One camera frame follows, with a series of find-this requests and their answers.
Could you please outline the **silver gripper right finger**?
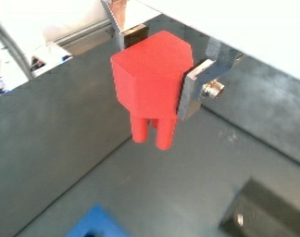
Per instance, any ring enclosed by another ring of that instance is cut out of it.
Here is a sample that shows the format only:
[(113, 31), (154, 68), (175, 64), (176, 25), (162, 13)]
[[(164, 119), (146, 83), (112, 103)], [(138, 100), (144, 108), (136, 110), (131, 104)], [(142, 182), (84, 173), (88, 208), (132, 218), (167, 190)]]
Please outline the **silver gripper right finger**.
[(214, 38), (208, 39), (206, 58), (184, 73), (176, 115), (188, 119), (199, 110), (204, 98), (216, 100), (224, 86), (219, 78), (242, 62), (243, 52), (223, 44)]

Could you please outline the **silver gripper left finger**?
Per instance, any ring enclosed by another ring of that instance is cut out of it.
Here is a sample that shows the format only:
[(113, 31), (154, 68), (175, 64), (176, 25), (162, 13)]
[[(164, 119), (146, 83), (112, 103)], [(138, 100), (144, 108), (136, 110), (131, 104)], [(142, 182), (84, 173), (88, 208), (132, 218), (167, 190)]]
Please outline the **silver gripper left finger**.
[(144, 40), (148, 35), (148, 27), (146, 25), (127, 25), (127, 2), (128, 0), (100, 0), (111, 22), (116, 44), (120, 50), (124, 50)]

